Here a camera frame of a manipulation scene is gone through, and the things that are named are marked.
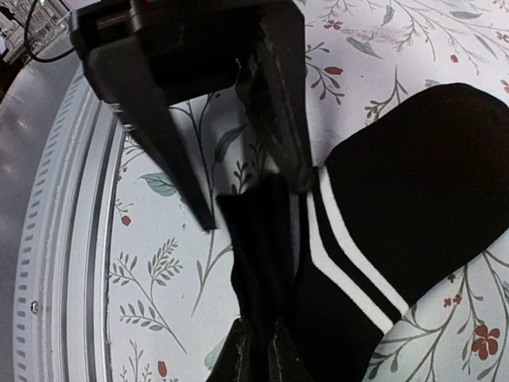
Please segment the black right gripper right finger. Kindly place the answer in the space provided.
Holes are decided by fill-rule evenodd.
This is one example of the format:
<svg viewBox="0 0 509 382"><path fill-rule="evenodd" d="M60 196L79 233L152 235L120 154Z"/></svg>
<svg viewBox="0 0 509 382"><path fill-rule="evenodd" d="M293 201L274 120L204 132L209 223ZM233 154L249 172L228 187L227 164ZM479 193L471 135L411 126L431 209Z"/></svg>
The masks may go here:
<svg viewBox="0 0 509 382"><path fill-rule="evenodd" d="M273 335L267 347L267 356L268 381L314 382L281 318L274 323Z"/></svg>

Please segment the black sock with white stripes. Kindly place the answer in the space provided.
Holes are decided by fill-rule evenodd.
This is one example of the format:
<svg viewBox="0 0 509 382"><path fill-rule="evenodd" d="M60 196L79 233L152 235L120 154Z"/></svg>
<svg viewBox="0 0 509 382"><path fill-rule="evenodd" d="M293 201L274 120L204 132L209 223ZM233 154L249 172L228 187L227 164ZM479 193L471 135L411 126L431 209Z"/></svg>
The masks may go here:
<svg viewBox="0 0 509 382"><path fill-rule="evenodd" d="M508 108L467 84L413 95L293 195L272 174L217 198L259 347L281 318L314 381L360 381L383 337L508 229Z"/></svg>

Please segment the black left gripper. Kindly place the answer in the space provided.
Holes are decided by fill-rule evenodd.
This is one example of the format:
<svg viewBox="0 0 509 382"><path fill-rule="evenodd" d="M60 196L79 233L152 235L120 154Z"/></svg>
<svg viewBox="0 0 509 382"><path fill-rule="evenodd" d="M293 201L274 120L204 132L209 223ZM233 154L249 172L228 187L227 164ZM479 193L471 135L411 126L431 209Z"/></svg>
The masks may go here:
<svg viewBox="0 0 509 382"><path fill-rule="evenodd" d="M294 2L101 1L73 13L71 40L95 94L119 106L127 134L203 230L216 220L167 104L235 87L289 187L311 189L305 27Z"/></svg>

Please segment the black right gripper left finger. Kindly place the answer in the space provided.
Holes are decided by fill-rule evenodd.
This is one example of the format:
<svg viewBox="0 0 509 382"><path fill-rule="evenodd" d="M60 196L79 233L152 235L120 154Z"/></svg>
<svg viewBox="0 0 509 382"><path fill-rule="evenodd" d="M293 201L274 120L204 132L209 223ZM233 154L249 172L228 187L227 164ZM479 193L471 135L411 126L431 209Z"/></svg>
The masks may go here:
<svg viewBox="0 0 509 382"><path fill-rule="evenodd" d="M268 381L267 347L259 347L242 318L233 321L208 382Z"/></svg>

